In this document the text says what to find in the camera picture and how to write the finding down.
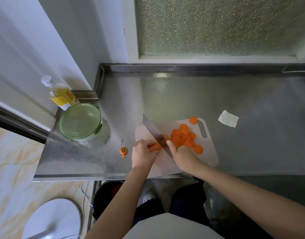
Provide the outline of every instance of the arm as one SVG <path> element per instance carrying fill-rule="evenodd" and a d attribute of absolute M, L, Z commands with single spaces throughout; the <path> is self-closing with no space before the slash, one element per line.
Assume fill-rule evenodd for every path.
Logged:
<path fill-rule="evenodd" d="M 202 162 L 190 148 L 167 141 L 176 164 L 203 179 L 274 238 L 305 238 L 305 207 Z"/>
<path fill-rule="evenodd" d="M 131 229 L 142 185 L 159 153 L 149 152 L 147 146 L 152 144 L 154 142 L 142 139 L 133 147 L 133 169 L 85 239 L 120 239 Z"/>

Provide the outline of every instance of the green lid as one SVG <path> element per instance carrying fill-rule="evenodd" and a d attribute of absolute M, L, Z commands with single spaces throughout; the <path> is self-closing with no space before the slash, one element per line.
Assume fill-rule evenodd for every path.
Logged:
<path fill-rule="evenodd" d="M 69 107 L 59 120 L 61 133 L 70 139 L 82 139 L 93 134 L 100 125 L 99 109 L 88 103 Z"/>

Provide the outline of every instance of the cutting board handle hole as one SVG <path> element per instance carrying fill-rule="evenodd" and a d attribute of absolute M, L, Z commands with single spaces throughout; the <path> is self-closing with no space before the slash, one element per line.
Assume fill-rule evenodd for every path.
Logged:
<path fill-rule="evenodd" d="M 206 129 L 204 128 L 204 125 L 203 125 L 202 121 L 198 120 L 198 126 L 199 126 L 199 129 L 200 129 L 200 132 L 201 132 L 201 136 L 203 138 L 207 138 L 208 135 L 206 134 Z"/>

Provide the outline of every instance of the hand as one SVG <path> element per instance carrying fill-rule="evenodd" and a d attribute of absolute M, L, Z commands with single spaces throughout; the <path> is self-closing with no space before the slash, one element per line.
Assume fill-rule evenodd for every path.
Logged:
<path fill-rule="evenodd" d="M 131 155 L 133 168 L 138 167 L 149 173 L 156 156 L 159 154 L 159 151 L 149 152 L 147 146 L 153 144 L 155 144 L 154 141 L 144 139 L 136 142 Z"/>
<path fill-rule="evenodd" d="M 191 148 L 181 146 L 178 149 L 170 140 L 167 141 L 170 151 L 173 155 L 173 159 L 178 167 L 190 174 L 194 174 L 196 169 L 204 164 L 192 151 Z"/>

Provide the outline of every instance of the plastic bottle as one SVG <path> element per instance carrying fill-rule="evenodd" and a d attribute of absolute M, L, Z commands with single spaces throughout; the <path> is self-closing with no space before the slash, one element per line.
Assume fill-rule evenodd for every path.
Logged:
<path fill-rule="evenodd" d="M 45 86 L 50 88 L 50 98 L 52 101 L 63 110 L 80 103 L 65 84 L 55 83 L 51 76 L 43 76 L 41 81 Z"/>

